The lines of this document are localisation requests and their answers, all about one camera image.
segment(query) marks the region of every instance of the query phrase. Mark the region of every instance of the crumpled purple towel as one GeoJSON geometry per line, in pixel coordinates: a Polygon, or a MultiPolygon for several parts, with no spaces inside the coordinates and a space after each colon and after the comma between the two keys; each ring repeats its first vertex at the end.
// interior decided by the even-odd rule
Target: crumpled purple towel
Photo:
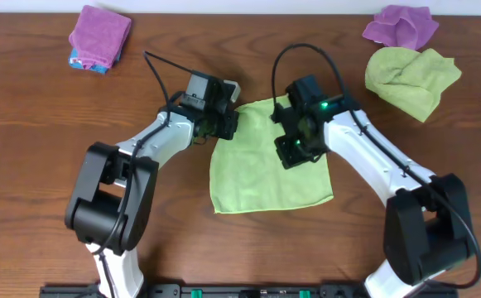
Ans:
{"type": "Polygon", "coordinates": [[[132,20],[115,12],[85,5],[69,36],[85,69],[93,65],[111,68],[120,53],[132,20]]]}
{"type": "Polygon", "coordinates": [[[362,36],[385,46],[417,50],[431,38],[439,23],[431,19],[428,7],[389,5],[374,15],[362,36]]]}

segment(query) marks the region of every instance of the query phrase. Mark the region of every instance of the white wall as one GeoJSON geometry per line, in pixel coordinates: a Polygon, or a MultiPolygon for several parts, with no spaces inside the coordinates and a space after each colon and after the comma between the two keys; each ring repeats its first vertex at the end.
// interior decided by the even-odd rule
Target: white wall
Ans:
{"type": "Polygon", "coordinates": [[[480,15],[481,0],[0,0],[0,12],[79,12],[83,5],[120,12],[372,14],[389,4],[428,6],[434,15],[480,15]]]}

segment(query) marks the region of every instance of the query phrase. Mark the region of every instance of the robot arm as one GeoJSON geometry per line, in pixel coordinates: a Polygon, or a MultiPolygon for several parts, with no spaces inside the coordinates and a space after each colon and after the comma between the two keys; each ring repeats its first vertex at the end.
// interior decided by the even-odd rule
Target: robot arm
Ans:
{"type": "Polygon", "coordinates": [[[275,140],[284,167],[317,161],[324,152],[333,151],[367,181],[386,206],[383,246],[387,260],[365,281],[370,297],[410,295],[422,282],[474,254],[466,228],[452,219],[453,214],[437,204],[428,190],[431,187],[447,198],[471,230],[466,191],[455,175],[437,177],[416,164],[390,143],[362,110],[353,105],[349,110],[349,102],[345,102],[349,99],[324,95],[311,75],[298,79],[286,91],[291,106],[276,104],[272,115],[285,131],[275,140]],[[394,162],[393,156],[406,168],[394,162]],[[411,178],[409,169],[421,181],[411,178]],[[436,212],[436,217],[425,221],[422,211],[426,210],[436,212]]]}
{"type": "Polygon", "coordinates": [[[230,103],[236,101],[239,92],[236,82],[194,72],[179,106],[162,108],[154,123],[117,146],[95,143],[88,149],[67,207],[65,224],[92,253],[107,241],[121,212],[121,198],[101,190],[99,185],[126,188],[128,176],[133,175],[124,223],[103,255],[94,255],[100,276],[98,290],[104,296],[133,298],[139,294],[144,277],[138,267],[136,246],[147,226],[157,172],[198,138],[231,139],[238,113],[230,103]],[[161,126],[142,144],[135,156],[135,170],[130,173],[129,162],[137,141],[161,126]]]}

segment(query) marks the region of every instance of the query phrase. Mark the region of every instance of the green cloth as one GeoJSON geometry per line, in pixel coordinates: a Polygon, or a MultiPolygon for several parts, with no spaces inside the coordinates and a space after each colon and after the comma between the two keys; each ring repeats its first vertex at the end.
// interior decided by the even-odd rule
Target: green cloth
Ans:
{"type": "Polygon", "coordinates": [[[440,94],[460,76],[454,59],[443,58],[433,49],[421,54],[385,47],[369,60],[365,87],[424,122],[439,105],[440,94]]]}
{"type": "MultiPolygon", "coordinates": [[[[290,105],[287,96],[277,100],[290,105]]],[[[334,197],[326,157],[288,170],[282,166],[273,142],[284,130],[270,119],[272,99],[245,104],[237,111],[233,140],[218,140],[210,162],[210,197],[216,213],[298,209],[334,197]]]]}

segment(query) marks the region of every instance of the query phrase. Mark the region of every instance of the towel stack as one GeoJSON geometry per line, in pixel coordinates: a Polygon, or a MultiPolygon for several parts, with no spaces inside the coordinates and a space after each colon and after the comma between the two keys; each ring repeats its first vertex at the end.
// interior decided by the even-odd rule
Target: towel stack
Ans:
{"type": "Polygon", "coordinates": [[[453,58],[433,49],[416,51],[438,27],[428,7],[389,5],[363,32],[363,37],[388,46],[371,57],[365,87],[421,122],[437,108],[440,94],[461,76],[453,58]]]}
{"type": "Polygon", "coordinates": [[[84,6],[69,36],[72,67],[105,74],[121,55],[132,20],[115,12],[84,6]]]}

